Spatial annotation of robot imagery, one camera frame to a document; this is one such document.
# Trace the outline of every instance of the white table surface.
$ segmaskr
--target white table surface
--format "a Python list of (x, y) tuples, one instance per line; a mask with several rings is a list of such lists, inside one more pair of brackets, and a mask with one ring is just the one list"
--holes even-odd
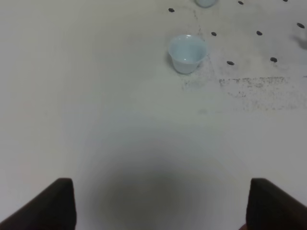
[(307, 1), (243, 2), (1, 1), (1, 219), (58, 177), (78, 230), (235, 230), (252, 177), (307, 204)]

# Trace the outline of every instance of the black dot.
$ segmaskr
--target black dot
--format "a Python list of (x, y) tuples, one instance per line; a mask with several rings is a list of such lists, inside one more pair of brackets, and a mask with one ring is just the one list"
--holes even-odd
[(277, 58), (275, 58), (275, 57), (272, 57), (271, 59), (270, 59), (272, 62), (277, 62)]
[(301, 23), (297, 23), (297, 26), (302, 28), (302, 29), (305, 29), (305, 26), (303, 24), (301, 24)]

